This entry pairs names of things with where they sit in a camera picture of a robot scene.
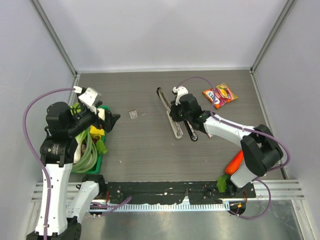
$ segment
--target gray table surface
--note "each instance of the gray table surface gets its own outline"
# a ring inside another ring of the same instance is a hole
[[[265,120],[248,70],[168,71],[81,74],[79,85],[92,87],[101,93],[103,105],[121,114],[112,132],[106,137],[109,152],[103,156],[101,173],[107,181],[204,181],[216,180],[224,173],[229,161],[240,148],[218,136],[208,138],[198,133],[192,142],[185,134],[176,139],[170,127],[165,107],[156,90],[161,87],[169,100],[172,88],[180,81],[201,76],[214,85],[226,83],[238,99],[215,112],[228,120],[258,126]],[[208,83],[192,79],[183,84],[202,109],[210,102],[202,95]],[[138,117],[130,119],[129,111]],[[72,175],[71,182],[81,175]],[[282,179],[279,170],[265,179]]]

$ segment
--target carrot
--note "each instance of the carrot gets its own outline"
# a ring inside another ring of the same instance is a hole
[[[232,161],[226,166],[225,173],[228,175],[234,174],[240,167],[242,159],[244,158],[244,153],[239,151],[237,155],[232,159]]]

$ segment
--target white bracket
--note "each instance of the white bracket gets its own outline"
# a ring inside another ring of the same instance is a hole
[[[179,105],[180,98],[188,94],[188,90],[184,86],[179,86],[178,88],[174,87],[172,91],[174,94],[177,94],[175,98],[175,105]]]
[[[88,87],[78,99],[81,101],[91,112],[97,114],[96,104],[100,99],[101,94],[91,87]]]
[[[73,88],[74,88],[74,92],[76,93],[76,94],[80,94],[81,92],[82,92],[82,87],[80,87],[80,86],[73,86]]]

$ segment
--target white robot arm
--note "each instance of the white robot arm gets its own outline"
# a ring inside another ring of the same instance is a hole
[[[203,111],[197,99],[183,86],[173,88],[172,92],[176,95],[175,101],[171,102],[170,117],[173,121],[189,121],[195,130],[222,137],[242,148],[244,164],[230,177],[230,184],[234,186],[229,187],[234,191],[262,177],[282,158],[283,152],[278,143],[251,132],[258,131],[272,136],[267,126],[245,126]]]
[[[40,147],[40,159],[48,172],[51,187],[47,189],[46,184],[43,185],[40,217],[35,232],[30,233],[26,237],[27,240],[42,240],[44,236],[51,237],[51,240],[80,239],[81,222],[90,203],[98,194],[106,193],[102,175],[86,175],[76,197],[66,208],[68,181],[78,146],[75,137],[91,125],[109,133],[120,118],[119,114],[112,115],[107,109],[104,112],[105,120],[99,118],[97,107],[102,104],[101,95],[93,88],[75,86],[74,91],[77,94],[80,112],[72,115],[65,102],[56,102],[47,109],[47,136]]]

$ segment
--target chip bag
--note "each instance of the chip bag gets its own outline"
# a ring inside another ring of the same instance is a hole
[[[205,90],[202,92],[202,94],[207,99],[209,99],[211,103],[213,103],[214,101],[214,106],[216,109],[238,98],[236,95],[232,93],[230,88],[225,83],[221,83],[213,89],[211,88],[211,89]]]

